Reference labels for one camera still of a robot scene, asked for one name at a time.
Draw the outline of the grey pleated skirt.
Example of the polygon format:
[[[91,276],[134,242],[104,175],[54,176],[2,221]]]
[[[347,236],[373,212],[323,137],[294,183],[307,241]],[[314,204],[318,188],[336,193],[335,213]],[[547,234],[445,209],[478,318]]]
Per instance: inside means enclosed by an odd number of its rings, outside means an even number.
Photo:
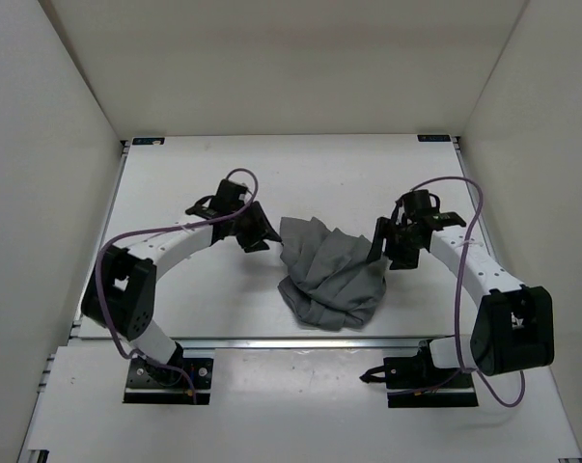
[[[367,261],[372,242],[316,217],[283,217],[280,235],[287,276],[278,290],[297,321],[331,332],[364,328],[387,290],[387,259]]]

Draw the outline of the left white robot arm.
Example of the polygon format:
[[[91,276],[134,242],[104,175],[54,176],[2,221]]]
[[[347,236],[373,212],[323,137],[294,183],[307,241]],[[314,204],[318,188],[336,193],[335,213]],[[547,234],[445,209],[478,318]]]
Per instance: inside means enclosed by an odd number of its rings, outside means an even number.
[[[87,284],[81,312],[137,350],[149,375],[160,383],[178,381],[182,348],[153,321],[156,284],[182,261],[229,236],[247,254],[282,240],[258,202],[237,201],[220,210],[194,204],[173,231],[154,233],[123,248],[109,246],[100,271],[93,272]]]

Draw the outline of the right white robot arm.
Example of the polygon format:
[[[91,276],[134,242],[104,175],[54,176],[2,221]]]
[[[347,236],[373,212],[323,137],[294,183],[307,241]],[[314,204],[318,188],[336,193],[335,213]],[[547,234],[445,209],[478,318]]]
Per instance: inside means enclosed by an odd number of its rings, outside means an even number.
[[[415,377],[426,386],[438,385],[450,368],[494,376],[546,367],[554,361],[549,292],[510,274],[467,231],[454,212],[404,217],[399,223],[386,217],[376,221],[367,262],[386,257],[392,270],[415,269],[425,250],[457,277],[455,304],[466,292],[477,306],[469,336],[455,329],[451,338],[431,340],[428,353],[415,361]]]

